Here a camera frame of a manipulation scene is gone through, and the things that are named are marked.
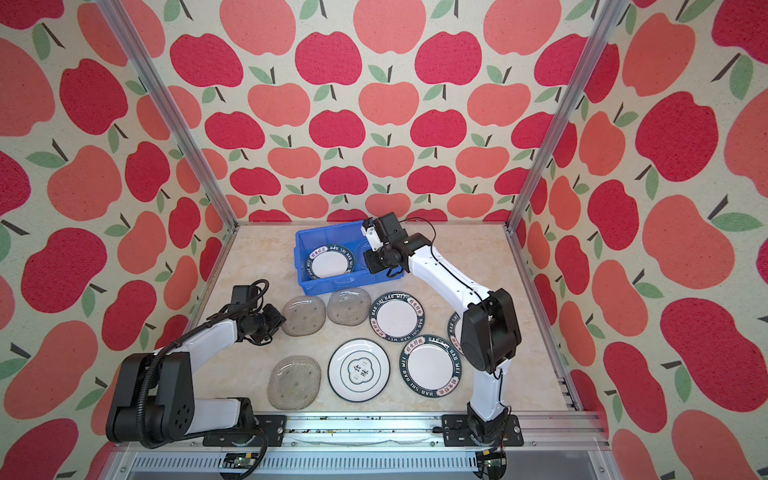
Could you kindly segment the clear glass plate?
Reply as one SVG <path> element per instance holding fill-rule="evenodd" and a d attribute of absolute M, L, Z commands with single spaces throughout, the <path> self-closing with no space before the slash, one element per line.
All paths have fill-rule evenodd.
<path fill-rule="evenodd" d="M 281 360 L 270 375 L 267 398 L 278 410 L 301 410 L 316 399 L 322 381 L 319 363 L 312 357 L 293 355 Z"/>
<path fill-rule="evenodd" d="M 327 304 L 327 317 L 342 326 L 357 326 L 365 322 L 371 309 L 370 294 L 361 288 L 334 292 Z"/>
<path fill-rule="evenodd" d="M 318 332 L 326 320 L 325 302 L 316 296 L 298 296 L 282 309 L 283 332 L 292 337 L 309 336 Z"/>

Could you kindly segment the clear glass plate front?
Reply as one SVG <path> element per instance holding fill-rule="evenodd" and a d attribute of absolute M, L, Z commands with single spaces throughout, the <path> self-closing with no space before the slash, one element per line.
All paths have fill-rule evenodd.
<path fill-rule="evenodd" d="M 293 355 L 281 360 L 270 375 L 267 398 L 278 410 L 301 410 L 316 399 L 322 381 L 319 363 L 312 357 Z"/>

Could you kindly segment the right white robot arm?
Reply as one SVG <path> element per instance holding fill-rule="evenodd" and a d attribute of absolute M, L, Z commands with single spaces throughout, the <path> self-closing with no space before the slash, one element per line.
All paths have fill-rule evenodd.
<path fill-rule="evenodd" d="M 462 319 L 459 343 L 475 369 L 473 393 L 467 406 L 473 440 L 498 447 L 506 433 L 509 407 L 504 400 L 511 360 L 522 342 L 511 295 L 492 291 L 470 279 L 438 252 L 420 233 L 408 234 L 397 216 L 388 213 L 363 221 L 361 232 L 370 273 L 389 276 L 401 270 L 426 282 Z"/>

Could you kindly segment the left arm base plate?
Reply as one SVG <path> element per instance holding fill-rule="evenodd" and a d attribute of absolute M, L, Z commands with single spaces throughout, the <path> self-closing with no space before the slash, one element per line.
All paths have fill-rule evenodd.
<path fill-rule="evenodd" d="M 265 441 L 268 447 L 282 445 L 285 415 L 247 414 L 229 429 L 207 433 L 203 445 L 207 447 L 249 447 L 259 448 Z"/>

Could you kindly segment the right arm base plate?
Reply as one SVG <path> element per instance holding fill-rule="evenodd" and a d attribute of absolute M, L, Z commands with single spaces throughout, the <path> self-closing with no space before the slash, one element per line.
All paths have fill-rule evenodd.
<path fill-rule="evenodd" d="M 468 414 L 444 414 L 441 416 L 440 433 L 446 447 L 490 448 L 498 440 L 498 433 L 490 433 L 488 441 L 480 441 L 473 435 L 468 421 Z M 516 415 L 508 415 L 505 422 L 498 423 L 504 427 L 504 447 L 522 447 L 524 438 L 519 419 Z"/>

